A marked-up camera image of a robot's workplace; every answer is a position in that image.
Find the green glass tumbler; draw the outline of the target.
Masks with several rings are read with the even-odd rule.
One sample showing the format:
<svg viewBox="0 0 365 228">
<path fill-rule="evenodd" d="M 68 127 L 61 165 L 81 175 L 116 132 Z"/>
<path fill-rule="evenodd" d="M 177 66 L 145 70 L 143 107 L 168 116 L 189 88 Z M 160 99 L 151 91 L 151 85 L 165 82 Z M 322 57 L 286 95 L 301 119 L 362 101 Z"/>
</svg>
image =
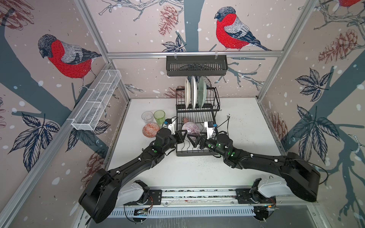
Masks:
<svg viewBox="0 0 365 228">
<path fill-rule="evenodd" d="M 163 110 L 157 110 L 154 112 L 154 119 L 158 125 L 163 125 L 165 122 L 165 112 Z"/>
</svg>

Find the blue zigzag patterned bowl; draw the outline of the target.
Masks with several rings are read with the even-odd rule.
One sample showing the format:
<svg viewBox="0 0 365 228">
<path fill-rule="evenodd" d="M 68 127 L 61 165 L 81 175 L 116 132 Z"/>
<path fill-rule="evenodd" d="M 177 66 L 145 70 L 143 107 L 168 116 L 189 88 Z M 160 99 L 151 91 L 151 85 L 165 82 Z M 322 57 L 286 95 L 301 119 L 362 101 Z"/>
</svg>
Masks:
<svg viewBox="0 0 365 228">
<path fill-rule="evenodd" d="M 158 124 L 148 123 L 143 127 L 142 133 L 147 138 L 154 138 L 154 137 L 156 137 L 156 134 L 159 130 L 160 130 L 160 127 Z"/>
</svg>

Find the clear glass tumbler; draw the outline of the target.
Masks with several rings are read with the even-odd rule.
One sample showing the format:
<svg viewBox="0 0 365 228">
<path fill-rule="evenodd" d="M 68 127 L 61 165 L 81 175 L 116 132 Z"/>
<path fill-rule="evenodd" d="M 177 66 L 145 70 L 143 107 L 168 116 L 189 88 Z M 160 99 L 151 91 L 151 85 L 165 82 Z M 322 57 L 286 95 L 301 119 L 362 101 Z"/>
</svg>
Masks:
<svg viewBox="0 0 365 228">
<path fill-rule="evenodd" d="M 155 120 L 154 114 L 151 111 L 143 112 L 141 118 L 146 124 L 153 123 Z"/>
</svg>

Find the cream plate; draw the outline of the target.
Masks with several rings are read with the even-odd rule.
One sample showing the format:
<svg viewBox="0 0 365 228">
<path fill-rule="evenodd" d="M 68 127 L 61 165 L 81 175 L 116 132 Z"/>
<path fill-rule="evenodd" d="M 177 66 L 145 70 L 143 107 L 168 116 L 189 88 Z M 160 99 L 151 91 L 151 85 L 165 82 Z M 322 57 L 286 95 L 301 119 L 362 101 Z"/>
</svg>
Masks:
<svg viewBox="0 0 365 228">
<path fill-rule="evenodd" d="M 191 85 L 188 78 L 185 79 L 185 86 L 184 86 L 184 100 L 185 100 L 185 108 L 188 109 L 189 104 L 191 102 Z"/>
</svg>

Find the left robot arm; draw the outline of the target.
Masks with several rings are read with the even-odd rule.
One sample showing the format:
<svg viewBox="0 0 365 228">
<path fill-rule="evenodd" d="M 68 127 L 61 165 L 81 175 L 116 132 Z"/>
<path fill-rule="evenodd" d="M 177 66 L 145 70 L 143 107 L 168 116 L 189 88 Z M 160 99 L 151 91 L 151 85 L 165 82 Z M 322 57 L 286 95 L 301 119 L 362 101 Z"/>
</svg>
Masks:
<svg viewBox="0 0 365 228">
<path fill-rule="evenodd" d="M 186 130 L 178 130 L 174 134 L 168 128 L 159 130 L 156 139 L 135 159 L 109 171 L 98 170 L 81 194 L 79 204 L 94 222 L 101 223 L 114 210 L 121 188 L 140 173 L 159 164 L 166 152 L 172 152 L 186 136 Z"/>
</svg>

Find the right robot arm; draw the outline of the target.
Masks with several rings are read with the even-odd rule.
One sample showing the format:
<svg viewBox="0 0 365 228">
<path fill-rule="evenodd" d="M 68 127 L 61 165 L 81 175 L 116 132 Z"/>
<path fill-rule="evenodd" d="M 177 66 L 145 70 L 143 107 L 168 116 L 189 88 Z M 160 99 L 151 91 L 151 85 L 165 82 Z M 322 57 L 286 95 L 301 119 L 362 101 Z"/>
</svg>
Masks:
<svg viewBox="0 0 365 228">
<path fill-rule="evenodd" d="M 298 198 L 317 201 L 320 173 L 296 153 L 280 156 L 249 153 L 234 147 L 233 140 L 225 133 L 210 139 L 205 135 L 188 134 L 187 137 L 193 147 L 221 155 L 223 162 L 233 169 L 252 169 L 279 176 Z"/>
</svg>

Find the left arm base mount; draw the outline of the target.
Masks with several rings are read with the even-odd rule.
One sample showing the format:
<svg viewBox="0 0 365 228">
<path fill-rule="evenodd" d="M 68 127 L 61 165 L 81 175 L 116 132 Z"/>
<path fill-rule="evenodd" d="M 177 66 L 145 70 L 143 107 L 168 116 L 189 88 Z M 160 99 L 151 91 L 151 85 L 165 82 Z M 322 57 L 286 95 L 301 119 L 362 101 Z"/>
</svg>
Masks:
<svg viewBox="0 0 365 228">
<path fill-rule="evenodd" d="M 122 206 L 135 205 L 160 205 L 162 201 L 162 190 L 151 189 L 141 180 L 136 180 L 120 190 L 120 203 Z"/>
</svg>

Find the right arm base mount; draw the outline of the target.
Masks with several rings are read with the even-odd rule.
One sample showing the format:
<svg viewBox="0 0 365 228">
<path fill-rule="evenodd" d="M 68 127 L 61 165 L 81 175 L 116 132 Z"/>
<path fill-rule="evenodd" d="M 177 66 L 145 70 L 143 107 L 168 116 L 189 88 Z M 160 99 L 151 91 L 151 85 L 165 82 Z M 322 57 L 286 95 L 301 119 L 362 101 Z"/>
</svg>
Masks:
<svg viewBox="0 0 365 228">
<path fill-rule="evenodd" d="M 276 197 L 263 196 L 258 188 L 262 178 L 257 178 L 250 188 L 236 189 L 236 200 L 239 204 L 276 204 Z"/>
</svg>

